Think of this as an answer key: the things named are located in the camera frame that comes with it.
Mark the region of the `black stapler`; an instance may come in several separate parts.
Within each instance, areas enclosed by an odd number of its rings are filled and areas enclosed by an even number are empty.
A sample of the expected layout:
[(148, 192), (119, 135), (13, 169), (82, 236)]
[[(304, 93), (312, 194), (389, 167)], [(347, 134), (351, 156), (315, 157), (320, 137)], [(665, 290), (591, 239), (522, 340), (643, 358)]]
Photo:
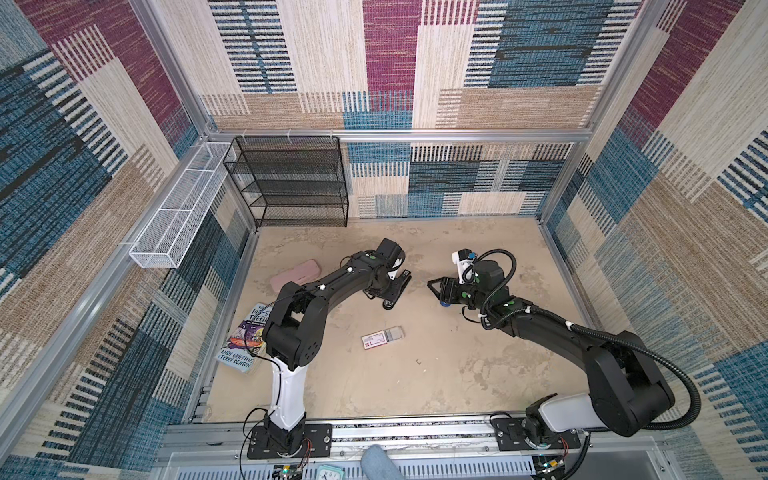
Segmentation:
[(382, 306), (385, 310), (392, 310), (407, 285), (411, 281), (412, 275), (410, 270), (404, 270), (394, 280), (392, 280), (387, 289), (380, 295), (382, 299)]

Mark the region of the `red white staple box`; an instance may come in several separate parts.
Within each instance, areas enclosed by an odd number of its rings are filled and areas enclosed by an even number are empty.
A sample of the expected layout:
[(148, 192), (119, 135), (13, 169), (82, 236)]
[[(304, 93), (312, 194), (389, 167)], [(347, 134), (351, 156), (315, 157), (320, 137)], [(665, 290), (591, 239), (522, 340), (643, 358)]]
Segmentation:
[(385, 331), (378, 331), (372, 334), (364, 335), (361, 338), (361, 341), (365, 350), (384, 346), (389, 343), (389, 339)]

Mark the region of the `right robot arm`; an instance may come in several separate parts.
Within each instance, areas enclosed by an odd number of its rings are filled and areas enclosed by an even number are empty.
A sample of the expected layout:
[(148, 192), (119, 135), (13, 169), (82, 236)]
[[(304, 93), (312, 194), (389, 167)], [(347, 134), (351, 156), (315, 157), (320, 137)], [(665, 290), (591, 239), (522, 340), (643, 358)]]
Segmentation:
[(535, 447), (570, 430), (608, 430), (630, 437), (671, 409), (674, 394), (642, 341), (567, 321), (510, 294), (503, 269), (481, 260), (465, 275), (441, 277), (427, 286), (444, 306), (461, 305), (478, 314), (487, 330), (536, 343), (579, 367), (587, 377), (582, 394), (552, 394), (527, 407), (522, 427)]

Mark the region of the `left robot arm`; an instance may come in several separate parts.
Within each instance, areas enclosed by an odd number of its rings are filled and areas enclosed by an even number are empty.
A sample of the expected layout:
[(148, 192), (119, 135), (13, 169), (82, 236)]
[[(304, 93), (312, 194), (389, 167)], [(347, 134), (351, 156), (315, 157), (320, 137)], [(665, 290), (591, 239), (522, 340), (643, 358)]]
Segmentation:
[(268, 438), (293, 452), (304, 441), (304, 390), (308, 365), (323, 343), (329, 313), (350, 296), (362, 292), (394, 308), (410, 282), (402, 270), (406, 254), (394, 241), (352, 254), (338, 269), (304, 285), (286, 283), (272, 305), (263, 340), (272, 365), (270, 411), (264, 421)]

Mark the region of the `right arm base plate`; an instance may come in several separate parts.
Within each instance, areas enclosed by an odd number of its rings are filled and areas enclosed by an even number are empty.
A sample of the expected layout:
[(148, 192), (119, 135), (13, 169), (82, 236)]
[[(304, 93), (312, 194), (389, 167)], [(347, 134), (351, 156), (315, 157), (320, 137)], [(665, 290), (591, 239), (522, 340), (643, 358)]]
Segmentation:
[(525, 428), (525, 418), (496, 412), (489, 416), (489, 424), (500, 451), (579, 450), (582, 440), (576, 432), (530, 437)]

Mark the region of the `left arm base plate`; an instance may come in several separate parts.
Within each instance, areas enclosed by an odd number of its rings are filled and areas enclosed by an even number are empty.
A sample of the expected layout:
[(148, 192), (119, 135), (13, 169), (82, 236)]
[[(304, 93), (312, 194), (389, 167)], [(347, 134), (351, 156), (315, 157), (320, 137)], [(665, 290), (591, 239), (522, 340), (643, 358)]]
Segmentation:
[(326, 458), (330, 456), (333, 426), (330, 423), (299, 423), (292, 430), (276, 424), (256, 425), (248, 432), (248, 460)]

